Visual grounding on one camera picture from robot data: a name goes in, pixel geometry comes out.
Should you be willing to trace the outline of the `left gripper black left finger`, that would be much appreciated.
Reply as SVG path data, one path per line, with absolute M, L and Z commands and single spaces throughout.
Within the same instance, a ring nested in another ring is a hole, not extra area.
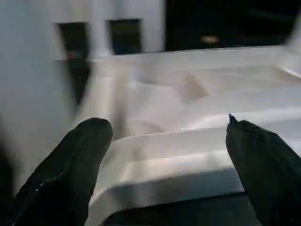
M 83 226 L 113 130 L 90 118 L 70 130 L 16 195 L 15 226 Z

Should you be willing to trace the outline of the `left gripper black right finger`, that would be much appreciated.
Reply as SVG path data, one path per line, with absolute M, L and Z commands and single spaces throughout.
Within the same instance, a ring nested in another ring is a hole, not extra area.
M 301 224 L 301 158 L 276 133 L 232 114 L 226 148 L 263 226 Z

